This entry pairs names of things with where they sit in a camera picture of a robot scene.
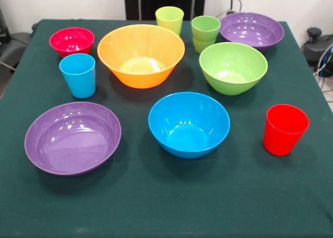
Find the blue bowl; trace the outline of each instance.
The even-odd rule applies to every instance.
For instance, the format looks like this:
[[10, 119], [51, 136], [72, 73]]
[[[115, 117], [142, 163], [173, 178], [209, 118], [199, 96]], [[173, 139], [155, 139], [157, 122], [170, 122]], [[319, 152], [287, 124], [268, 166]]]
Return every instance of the blue bowl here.
[[186, 159], [213, 151], [230, 129], [225, 108], [211, 97], [195, 92], [160, 99], [150, 110], [148, 124], [165, 150]]

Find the bowl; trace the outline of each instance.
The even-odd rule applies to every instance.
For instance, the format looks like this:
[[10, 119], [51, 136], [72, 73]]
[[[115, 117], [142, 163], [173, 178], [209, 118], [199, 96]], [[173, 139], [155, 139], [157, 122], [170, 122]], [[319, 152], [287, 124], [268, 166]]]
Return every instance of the bowl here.
[[267, 60], [258, 50], [239, 43], [218, 43], [199, 57], [207, 82], [225, 95], [238, 95], [255, 86], [266, 74]]
[[94, 43], [94, 34], [85, 28], [65, 28], [54, 33], [49, 40], [51, 47], [61, 57], [75, 53], [88, 54]]
[[261, 52], [276, 45], [285, 35], [277, 21], [251, 12], [238, 12], [224, 17], [220, 33], [227, 41], [247, 44]]
[[161, 84], [169, 76], [184, 56], [185, 45], [166, 28], [134, 24], [104, 36], [97, 53], [122, 83], [146, 89]]
[[159, 144], [180, 158], [198, 158], [213, 151], [228, 135], [225, 108], [209, 96], [179, 92], [151, 108], [149, 128]]
[[59, 176], [87, 173], [118, 147], [121, 127], [108, 108], [94, 103], [63, 104], [39, 116], [25, 136], [30, 161]]

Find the red cup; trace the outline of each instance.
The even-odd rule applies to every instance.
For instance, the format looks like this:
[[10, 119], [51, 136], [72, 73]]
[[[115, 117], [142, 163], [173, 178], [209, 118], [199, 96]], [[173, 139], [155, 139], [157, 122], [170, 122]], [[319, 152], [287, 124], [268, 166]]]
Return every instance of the red cup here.
[[310, 125], [307, 115], [288, 104], [274, 105], [267, 111], [264, 147], [275, 156], [286, 156]]
[[51, 47], [66, 57], [71, 54], [88, 54], [95, 40], [94, 34], [85, 28], [72, 27], [65, 28], [54, 33], [49, 40]]

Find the white wall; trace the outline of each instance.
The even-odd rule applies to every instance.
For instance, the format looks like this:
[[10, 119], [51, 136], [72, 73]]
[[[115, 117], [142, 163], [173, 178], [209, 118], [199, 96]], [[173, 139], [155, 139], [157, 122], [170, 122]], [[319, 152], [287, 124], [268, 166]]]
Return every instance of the white wall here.
[[125, 0], [0, 0], [10, 33], [31, 32], [41, 19], [126, 19]]
[[[306, 30], [316, 26], [324, 34], [333, 33], [332, 0], [242, 0], [242, 11], [258, 12], [287, 21], [301, 45]], [[204, 14], [216, 16], [229, 9], [230, 0], [206, 0]], [[31, 31], [43, 18], [126, 19], [124, 0], [0, 0], [10, 33]], [[238, 9], [234, 0], [234, 9]]]
[[[242, 3], [242, 11], [287, 21], [299, 45], [308, 39], [309, 27], [318, 27], [324, 34], [333, 33], [332, 0], [242, 0]], [[204, 14], [217, 16], [229, 7], [230, 0], [206, 0]], [[233, 9], [239, 9], [238, 0], [234, 0]]]

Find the table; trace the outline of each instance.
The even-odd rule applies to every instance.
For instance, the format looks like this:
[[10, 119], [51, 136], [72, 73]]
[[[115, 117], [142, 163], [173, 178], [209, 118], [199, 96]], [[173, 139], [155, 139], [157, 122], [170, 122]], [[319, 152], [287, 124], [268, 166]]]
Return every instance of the table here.
[[[224, 96], [201, 73], [188, 21], [185, 56], [163, 84], [136, 90], [119, 82], [99, 61], [97, 45], [134, 23], [40, 22], [0, 101], [0, 237], [332, 237], [333, 114], [287, 24], [284, 39], [265, 54], [266, 76], [241, 95]], [[119, 117], [122, 138], [103, 166], [66, 178], [35, 168], [23, 141], [40, 114], [78, 101], [48, 44], [55, 31], [73, 26], [95, 34], [97, 91], [87, 101]], [[210, 95], [230, 115], [228, 137], [201, 159], [173, 157], [148, 129], [152, 105], [179, 91]], [[287, 157], [262, 144], [266, 111], [278, 103], [298, 106], [310, 119]]]

